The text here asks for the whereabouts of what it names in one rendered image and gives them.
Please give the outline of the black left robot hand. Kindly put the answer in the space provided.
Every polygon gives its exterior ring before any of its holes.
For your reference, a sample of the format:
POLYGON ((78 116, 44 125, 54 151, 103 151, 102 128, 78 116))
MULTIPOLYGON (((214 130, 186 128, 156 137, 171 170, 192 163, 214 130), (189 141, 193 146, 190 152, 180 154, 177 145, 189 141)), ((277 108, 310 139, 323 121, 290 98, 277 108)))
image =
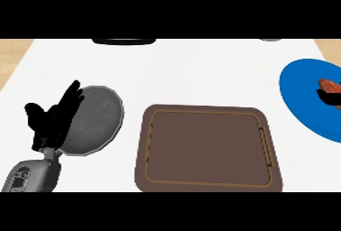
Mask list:
POLYGON ((37 103, 25 105, 28 126, 34 130, 34 151, 38 152, 42 148, 57 150, 62 147, 82 100, 82 89, 75 80, 65 90, 60 102, 50 107, 48 111, 44 111, 37 103))

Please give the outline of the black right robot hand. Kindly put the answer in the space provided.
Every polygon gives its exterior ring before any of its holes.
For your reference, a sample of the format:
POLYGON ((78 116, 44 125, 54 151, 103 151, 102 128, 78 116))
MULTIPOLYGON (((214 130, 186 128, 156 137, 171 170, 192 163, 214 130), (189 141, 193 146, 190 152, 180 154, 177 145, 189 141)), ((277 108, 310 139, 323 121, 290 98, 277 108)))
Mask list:
POLYGON ((317 95, 319 95, 321 102, 327 106, 341 106, 341 93, 327 93, 321 89, 319 89, 317 95))

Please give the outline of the orange sweet potato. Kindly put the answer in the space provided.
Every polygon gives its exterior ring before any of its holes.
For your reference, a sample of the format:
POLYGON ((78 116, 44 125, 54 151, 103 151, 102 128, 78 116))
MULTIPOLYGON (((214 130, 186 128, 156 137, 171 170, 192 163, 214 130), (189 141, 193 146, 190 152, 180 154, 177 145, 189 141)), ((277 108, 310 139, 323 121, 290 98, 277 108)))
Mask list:
POLYGON ((330 81, 329 79, 319 80, 320 88, 327 93, 341 93, 341 84, 330 81))

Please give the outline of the blue round plate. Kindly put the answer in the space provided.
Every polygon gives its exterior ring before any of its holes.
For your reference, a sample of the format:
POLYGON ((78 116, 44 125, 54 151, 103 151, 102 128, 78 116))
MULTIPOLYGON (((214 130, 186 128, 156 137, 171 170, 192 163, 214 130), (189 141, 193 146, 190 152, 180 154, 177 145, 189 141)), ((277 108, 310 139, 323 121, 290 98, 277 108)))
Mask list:
POLYGON ((341 143, 341 110, 317 94, 319 80, 341 82, 341 67, 323 60, 290 62, 279 75, 279 92, 295 118, 321 137, 341 143))

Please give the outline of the grey round plate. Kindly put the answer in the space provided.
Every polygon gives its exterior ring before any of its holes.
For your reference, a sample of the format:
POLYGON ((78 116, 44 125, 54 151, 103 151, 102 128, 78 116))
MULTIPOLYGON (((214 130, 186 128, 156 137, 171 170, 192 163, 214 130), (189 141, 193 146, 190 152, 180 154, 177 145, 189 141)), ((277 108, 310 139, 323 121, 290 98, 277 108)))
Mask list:
POLYGON ((96 153, 113 141, 124 120, 122 100, 109 87, 84 87, 82 96, 84 100, 59 149, 68 156, 96 153))

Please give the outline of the brown rectangular tray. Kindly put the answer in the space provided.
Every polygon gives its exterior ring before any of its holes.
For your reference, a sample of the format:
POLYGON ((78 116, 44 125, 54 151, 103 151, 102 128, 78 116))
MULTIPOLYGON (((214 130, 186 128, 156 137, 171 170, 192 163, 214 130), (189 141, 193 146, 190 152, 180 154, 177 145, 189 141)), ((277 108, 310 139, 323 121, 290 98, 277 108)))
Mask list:
POLYGON ((280 192, 264 113, 252 107, 149 106, 134 182, 146 192, 280 192))

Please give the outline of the black round object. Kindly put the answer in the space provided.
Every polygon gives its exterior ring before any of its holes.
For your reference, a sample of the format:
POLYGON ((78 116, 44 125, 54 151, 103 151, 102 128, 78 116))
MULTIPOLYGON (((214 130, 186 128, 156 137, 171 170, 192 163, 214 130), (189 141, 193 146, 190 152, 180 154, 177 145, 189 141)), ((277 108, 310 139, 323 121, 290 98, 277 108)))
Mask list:
POLYGON ((146 45, 152 44, 156 39, 91 39, 94 43, 104 45, 146 45))

